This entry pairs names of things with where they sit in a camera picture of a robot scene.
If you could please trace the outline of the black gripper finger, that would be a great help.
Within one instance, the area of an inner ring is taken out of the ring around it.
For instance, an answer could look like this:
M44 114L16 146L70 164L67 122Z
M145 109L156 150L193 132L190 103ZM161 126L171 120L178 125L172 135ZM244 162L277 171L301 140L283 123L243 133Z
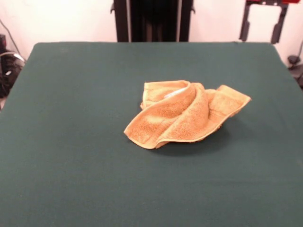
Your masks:
M280 11L278 22L275 24L274 29L273 29L273 33L272 33L272 37L271 37L272 44L279 43L284 20L285 20L287 10L288 10L288 4L278 4L278 6L281 8L281 11Z
M240 31L240 36L239 36L239 39L241 41L246 41L248 38L248 33L249 33L249 28L250 28L250 22L248 20L250 6L251 6L251 4L245 4L245 7L244 7L244 14L243 14L241 31Z

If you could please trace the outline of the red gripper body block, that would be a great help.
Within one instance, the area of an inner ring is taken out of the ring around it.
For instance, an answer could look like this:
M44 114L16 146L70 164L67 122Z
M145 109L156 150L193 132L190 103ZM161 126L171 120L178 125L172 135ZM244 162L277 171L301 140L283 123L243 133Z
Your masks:
M299 3L300 0L251 0L253 2Z

